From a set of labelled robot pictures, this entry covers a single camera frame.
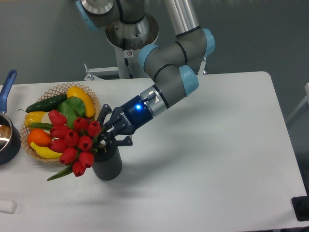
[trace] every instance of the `blue light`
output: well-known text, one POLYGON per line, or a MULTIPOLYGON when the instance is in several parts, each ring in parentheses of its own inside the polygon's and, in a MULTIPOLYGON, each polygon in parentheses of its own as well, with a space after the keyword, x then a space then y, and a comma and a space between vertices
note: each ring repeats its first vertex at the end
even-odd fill
POLYGON ((139 104, 135 105, 135 109, 136 110, 141 110, 141 105, 139 105, 139 104))

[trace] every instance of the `green stem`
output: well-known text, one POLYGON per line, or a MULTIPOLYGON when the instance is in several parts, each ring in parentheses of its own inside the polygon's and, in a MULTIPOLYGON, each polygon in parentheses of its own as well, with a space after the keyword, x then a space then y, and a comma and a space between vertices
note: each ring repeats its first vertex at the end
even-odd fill
POLYGON ((32 122, 28 127, 50 131, 53 128, 53 125, 50 123, 32 122))

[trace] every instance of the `black vase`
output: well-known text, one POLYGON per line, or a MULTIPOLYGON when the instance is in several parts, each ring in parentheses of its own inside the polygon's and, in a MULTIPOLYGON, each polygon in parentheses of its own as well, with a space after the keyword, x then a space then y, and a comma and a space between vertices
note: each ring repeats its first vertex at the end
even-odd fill
POLYGON ((107 147, 107 153, 104 149, 98 149, 92 169, 101 180, 112 180, 116 178, 122 169, 122 161, 117 146, 107 147))

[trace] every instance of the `orange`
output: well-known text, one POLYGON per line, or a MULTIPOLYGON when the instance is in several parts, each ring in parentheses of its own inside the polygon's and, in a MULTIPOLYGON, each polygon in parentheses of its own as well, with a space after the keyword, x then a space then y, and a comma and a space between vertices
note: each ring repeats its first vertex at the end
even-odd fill
POLYGON ((52 141, 52 136, 42 129, 33 129, 27 138, 27 142, 30 145, 31 142, 34 142, 38 146, 48 146, 52 141))

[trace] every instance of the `yellow pepper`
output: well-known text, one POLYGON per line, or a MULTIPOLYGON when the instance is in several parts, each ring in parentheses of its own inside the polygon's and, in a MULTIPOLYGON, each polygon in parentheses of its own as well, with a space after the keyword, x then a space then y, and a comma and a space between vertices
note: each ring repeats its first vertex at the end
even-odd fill
POLYGON ((34 111, 30 112, 25 116, 25 126, 29 127, 32 122, 41 122, 42 117, 46 114, 44 111, 34 111))
POLYGON ((34 142, 30 146, 38 153, 39 156, 45 159, 58 159, 62 153, 52 151, 46 146, 38 146, 34 142))
POLYGON ((77 97, 84 102, 86 108, 86 117, 93 117, 95 115, 95 106, 93 105, 89 95, 82 88, 77 86, 70 87, 67 91, 67 98, 69 97, 77 97))

